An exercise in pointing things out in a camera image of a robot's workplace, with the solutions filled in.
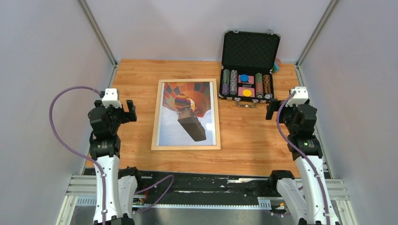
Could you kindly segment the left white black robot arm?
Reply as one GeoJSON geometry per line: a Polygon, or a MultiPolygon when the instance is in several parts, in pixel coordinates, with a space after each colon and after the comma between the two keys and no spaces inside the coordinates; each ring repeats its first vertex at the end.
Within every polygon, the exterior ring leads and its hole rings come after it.
{"type": "Polygon", "coordinates": [[[97,201],[93,216],[95,225],[133,225],[134,194],[140,193],[144,181],[136,167],[119,169],[121,140],[117,134],[121,124],[135,122],[137,115],[132,100],[123,107],[108,107],[97,100],[88,113],[92,133],[89,153],[96,175],[97,201]]]}

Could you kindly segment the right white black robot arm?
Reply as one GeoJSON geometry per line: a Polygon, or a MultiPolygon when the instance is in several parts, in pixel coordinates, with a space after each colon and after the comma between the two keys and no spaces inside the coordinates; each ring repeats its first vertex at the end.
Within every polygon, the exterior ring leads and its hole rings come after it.
{"type": "Polygon", "coordinates": [[[326,186],[321,146],[314,135],[316,108],[308,101],[288,106],[286,101],[272,99],[266,119],[272,119],[274,112],[277,127],[284,124],[288,129],[288,136],[280,134],[299,170],[302,189],[298,188],[292,172],[274,170],[269,177],[269,192],[282,196],[296,225],[340,224],[326,186]]]}

